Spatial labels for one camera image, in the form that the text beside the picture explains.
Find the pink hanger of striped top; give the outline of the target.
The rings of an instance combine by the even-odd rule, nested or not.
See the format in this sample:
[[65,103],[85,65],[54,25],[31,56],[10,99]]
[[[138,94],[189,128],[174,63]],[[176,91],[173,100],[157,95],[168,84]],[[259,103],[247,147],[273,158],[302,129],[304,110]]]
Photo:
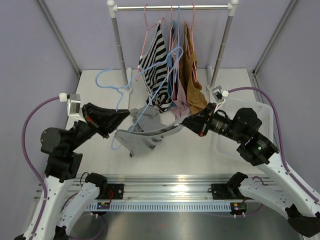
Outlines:
[[164,20],[165,20],[164,17],[162,17],[162,18],[160,18],[159,20],[157,20],[155,24],[149,26],[148,20],[147,20],[147,14],[146,14],[147,6],[148,6],[148,4],[146,3],[146,4],[144,5],[144,9],[143,9],[145,26],[146,26],[146,33],[145,33],[144,42],[143,42],[143,46],[142,46],[142,50],[141,50],[141,55],[140,55],[140,57],[139,57],[139,62],[138,62],[138,66],[137,66],[137,73],[138,73],[138,74],[141,72],[141,70],[140,70],[140,63],[142,62],[142,59],[143,59],[143,57],[145,56],[145,47],[146,47],[146,43],[147,43],[147,40],[148,40],[148,34],[149,34],[149,32],[150,32],[151,29],[157,27],[157,24],[160,24],[160,26],[161,26],[161,25],[163,24]]

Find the black white striped tank top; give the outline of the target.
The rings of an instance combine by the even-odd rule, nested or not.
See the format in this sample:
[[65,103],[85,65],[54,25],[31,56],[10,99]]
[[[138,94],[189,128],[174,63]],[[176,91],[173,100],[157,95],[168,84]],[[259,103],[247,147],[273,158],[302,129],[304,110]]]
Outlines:
[[[157,27],[155,27],[154,36],[150,43],[150,46],[140,63],[140,70],[142,71],[143,69],[153,65],[156,62],[163,61],[165,59],[166,54],[167,54],[167,49],[165,45],[164,36],[162,33],[162,26],[158,23]],[[164,77],[164,73],[165,73],[164,66],[158,66],[156,68],[155,76],[157,77],[157,81],[160,80],[160,77]],[[167,82],[160,89],[159,95],[155,98],[155,100],[158,101],[158,103],[151,106],[156,108],[159,112],[164,113],[169,109],[169,106],[171,105],[172,101],[170,100],[170,97],[168,95]]]

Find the pink mauve tank top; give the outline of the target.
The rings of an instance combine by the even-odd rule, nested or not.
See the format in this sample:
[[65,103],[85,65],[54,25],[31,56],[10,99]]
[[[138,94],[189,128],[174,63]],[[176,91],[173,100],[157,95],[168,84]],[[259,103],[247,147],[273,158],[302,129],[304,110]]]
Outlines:
[[180,80],[180,56],[183,55],[183,49],[179,47],[179,66],[178,66],[178,75],[177,75],[177,82],[174,85],[172,100],[176,104],[175,107],[172,107],[170,110],[175,115],[176,118],[179,118],[181,116],[189,115],[190,113],[190,107],[187,102],[186,93],[182,86],[182,82]]

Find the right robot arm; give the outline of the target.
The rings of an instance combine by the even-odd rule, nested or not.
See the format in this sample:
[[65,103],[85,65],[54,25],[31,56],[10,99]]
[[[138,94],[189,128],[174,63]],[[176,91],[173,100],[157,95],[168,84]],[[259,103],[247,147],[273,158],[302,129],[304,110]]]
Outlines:
[[240,108],[233,119],[215,103],[199,113],[186,117],[182,123],[200,137],[209,131],[238,143],[236,151],[247,163],[270,177],[282,190],[279,193],[255,183],[244,173],[235,173],[227,182],[232,198],[241,195],[256,200],[282,215],[289,225],[304,237],[320,232],[320,194],[283,160],[279,149],[258,129],[262,121],[252,108]]

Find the grey tank top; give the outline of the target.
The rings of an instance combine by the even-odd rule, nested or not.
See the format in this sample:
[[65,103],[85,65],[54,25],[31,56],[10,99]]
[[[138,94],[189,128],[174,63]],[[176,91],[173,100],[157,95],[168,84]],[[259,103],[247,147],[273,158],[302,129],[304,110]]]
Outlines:
[[143,157],[153,151],[165,137],[177,134],[184,127],[183,115],[170,125],[161,123],[160,112],[152,106],[130,110],[133,125],[127,130],[118,129],[114,139],[129,151],[130,157]]

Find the blue hanger of pink top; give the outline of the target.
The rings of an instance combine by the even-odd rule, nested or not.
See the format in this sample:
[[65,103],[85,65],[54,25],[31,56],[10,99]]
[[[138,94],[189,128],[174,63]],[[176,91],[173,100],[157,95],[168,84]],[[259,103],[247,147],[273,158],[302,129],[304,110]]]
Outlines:
[[175,24],[175,33],[176,36],[174,38],[174,52],[173,52],[173,83],[176,84],[178,79],[178,68],[179,68],[179,53],[180,53],[180,5],[178,4],[178,17],[177,22]]

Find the teal blue tank top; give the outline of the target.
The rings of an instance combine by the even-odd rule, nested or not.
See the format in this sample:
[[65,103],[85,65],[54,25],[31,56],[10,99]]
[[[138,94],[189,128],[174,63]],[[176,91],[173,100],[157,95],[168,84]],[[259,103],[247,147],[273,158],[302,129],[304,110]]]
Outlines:
[[175,47],[175,43],[174,43],[174,39],[176,37],[176,33],[175,33],[175,25],[176,25],[176,21],[174,20],[173,21],[174,23],[174,30],[173,30],[173,42],[172,42],[172,63],[173,63],[173,66],[172,66],[172,69],[170,70],[170,79],[169,79],[169,83],[168,83],[168,89],[167,89],[167,92],[168,92],[168,96],[170,97],[170,100],[171,100],[171,104],[170,106],[168,107],[168,109],[170,110],[171,108],[173,107],[176,107],[177,105],[173,102],[172,100],[172,96],[173,96],[173,92],[174,92],[174,88],[175,88],[175,84],[174,84],[174,59],[173,59],[173,52],[175,51],[174,47]]

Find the light blue wire hanger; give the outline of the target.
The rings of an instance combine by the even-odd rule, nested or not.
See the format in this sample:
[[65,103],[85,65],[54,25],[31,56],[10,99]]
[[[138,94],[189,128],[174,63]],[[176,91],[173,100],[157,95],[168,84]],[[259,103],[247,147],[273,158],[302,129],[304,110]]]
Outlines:
[[[159,95],[159,92],[161,91],[161,88],[165,85],[165,83],[168,80],[167,77],[167,63],[169,63],[170,71],[169,71],[169,75],[171,74],[171,72],[173,71],[173,69],[175,68],[174,64],[172,63],[172,55],[175,55],[175,58],[179,61],[182,56],[183,56],[184,50],[181,46],[177,46],[175,48],[173,48],[173,50],[169,51],[166,55],[165,55],[165,59],[162,61],[158,61],[155,62],[154,64],[148,66],[147,68],[143,69],[142,71],[138,72],[135,76],[133,76],[128,83],[125,86],[113,86],[113,85],[101,85],[98,83],[98,78],[99,76],[104,73],[104,72],[108,72],[111,71],[112,68],[107,68],[104,69],[102,71],[100,71],[96,77],[95,77],[95,84],[97,87],[99,88],[103,88],[103,89],[113,89],[116,90],[120,95],[120,99],[117,102],[116,105],[116,112],[119,113],[119,105],[124,97],[124,92],[125,89],[127,87],[131,86],[131,82],[134,79],[134,77],[138,78],[138,77],[142,77],[144,80],[144,84],[146,87],[146,90],[149,94],[149,97],[147,99],[147,105],[142,109],[142,113],[137,117],[136,122],[133,124],[133,126],[131,127],[129,133],[134,133],[133,130],[134,128],[138,125],[138,123],[140,122],[143,114],[147,111],[147,109],[151,106],[151,105],[156,105],[156,103],[158,103],[158,101],[156,101],[156,97]],[[159,81],[157,81],[157,77],[156,77],[156,68],[157,67],[164,67],[164,76],[161,76]]]

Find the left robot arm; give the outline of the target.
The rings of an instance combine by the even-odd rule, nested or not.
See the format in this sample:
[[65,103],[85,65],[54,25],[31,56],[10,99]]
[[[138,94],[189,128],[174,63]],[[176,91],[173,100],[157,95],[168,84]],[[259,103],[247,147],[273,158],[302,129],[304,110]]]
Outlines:
[[108,194],[108,179],[93,172],[72,201],[63,205],[83,158],[75,150],[96,134],[107,139],[129,115],[127,109],[106,109],[87,103],[70,129],[49,127],[42,132],[40,150],[48,155],[44,177],[39,178],[43,191],[27,230],[16,239],[69,239],[87,206]]

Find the pink hanger of teal top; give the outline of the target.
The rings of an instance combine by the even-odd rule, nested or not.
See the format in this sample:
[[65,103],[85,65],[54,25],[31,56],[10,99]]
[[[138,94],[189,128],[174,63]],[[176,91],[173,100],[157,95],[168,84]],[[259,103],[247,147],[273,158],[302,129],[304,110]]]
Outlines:
[[170,7],[170,30],[169,30],[169,46],[168,46],[168,56],[167,56],[167,83],[170,81],[170,70],[173,67],[173,57],[172,57],[172,49],[173,49],[173,31],[175,28],[174,19],[173,19],[173,5]]

